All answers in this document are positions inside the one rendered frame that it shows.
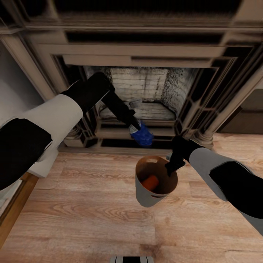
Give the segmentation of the can of soda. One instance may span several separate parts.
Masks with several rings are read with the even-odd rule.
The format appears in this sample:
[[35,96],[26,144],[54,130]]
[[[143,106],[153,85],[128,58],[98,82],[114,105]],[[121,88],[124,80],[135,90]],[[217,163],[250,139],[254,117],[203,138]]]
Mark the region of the can of soda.
[[141,182],[142,186],[150,192],[153,192],[154,188],[158,185],[158,178],[155,175],[149,176],[147,179]]
[[153,144],[154,142],[154,137],[153,135],[148,131],[148,129],[143,125],[143,123],[140,123],[137,121],[140,130],[138,130],[136,127],[133,125],[130,125],[128,128],[128,131],[130,135],[142,146],[142,147],[149,147]]

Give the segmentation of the trash can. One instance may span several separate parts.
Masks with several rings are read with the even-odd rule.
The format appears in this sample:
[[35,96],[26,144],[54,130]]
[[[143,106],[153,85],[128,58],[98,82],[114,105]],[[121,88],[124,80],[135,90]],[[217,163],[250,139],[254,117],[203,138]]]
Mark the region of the trash can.
[[[157,159],[158,162],[148,161],[148,159]],[[165,164],[168,162],[168,160],[159,156],[145,156],[137,162],[135,168],[135,195],[142,206],[152,207],[177,188],[178,175],[175,170],[168,176],[167,168],[165,167]],[[155,175],[159,179],[159,183],[153,192],[150,192],[141,184],[142,181],[151,175]]]

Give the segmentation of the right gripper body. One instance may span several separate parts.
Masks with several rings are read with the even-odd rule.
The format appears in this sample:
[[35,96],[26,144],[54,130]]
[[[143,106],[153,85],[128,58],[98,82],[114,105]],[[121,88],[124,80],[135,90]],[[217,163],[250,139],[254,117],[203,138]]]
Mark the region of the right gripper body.
[[185,162],[182,160],[178,160],[173,158],[173,156],[171,155],[171,160],[165,164],[165,167],[167,168],[167,173],[168,170],[169,172],[174,172],[175,170],[178,170],[179,168],[183,167],[185,165]]

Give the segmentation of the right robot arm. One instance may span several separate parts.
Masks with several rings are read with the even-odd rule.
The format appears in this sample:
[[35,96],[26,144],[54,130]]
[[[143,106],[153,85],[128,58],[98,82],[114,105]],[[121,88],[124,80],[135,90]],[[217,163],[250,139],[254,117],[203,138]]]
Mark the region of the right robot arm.
[[263,236],[263,179],[238,160],[226,157],[197,142],[176,136],[172,152],[165,155],[168,176],[185,165],[199,173],[221,200],[229,201]]

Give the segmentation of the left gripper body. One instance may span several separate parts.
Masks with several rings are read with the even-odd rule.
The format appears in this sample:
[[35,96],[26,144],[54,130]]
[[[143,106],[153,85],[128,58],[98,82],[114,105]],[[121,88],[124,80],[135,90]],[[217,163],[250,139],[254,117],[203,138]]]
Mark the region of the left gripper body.
[[111,106],[109,110],[116,115],[119,121],[128,122],[128,120],[134,116],[134,111],[130,110],[126,104],[124,104],[120,98]]

